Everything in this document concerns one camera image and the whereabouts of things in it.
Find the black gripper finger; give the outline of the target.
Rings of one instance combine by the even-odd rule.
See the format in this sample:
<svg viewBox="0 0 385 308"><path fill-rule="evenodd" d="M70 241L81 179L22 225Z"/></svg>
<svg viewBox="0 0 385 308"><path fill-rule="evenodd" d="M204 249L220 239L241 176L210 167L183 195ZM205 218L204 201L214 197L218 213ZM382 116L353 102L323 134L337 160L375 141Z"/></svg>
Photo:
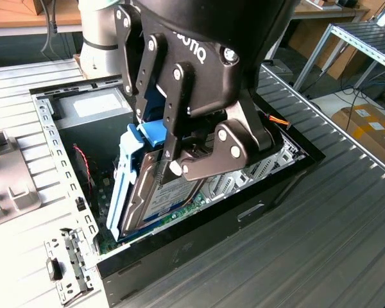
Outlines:
<svg viewBox="0 0 385 308"><path fill-rule="evenodd" d="M248 167L282 147L279 129L254 104L257 68L244 72L236 100L227 107L187 112L194 92L204 91L189 62L172 66L164 109L167 134L160 163L160 183L176 178L203 180Z"/></svg>
<svg viewBox="0 0 385 308"><path fill-rule="evenodd" d="M124 93L138 122L162 119L164 96L157 90L167 42L161 33L145 36L141 12L130 3L114 8Z"/></svg>

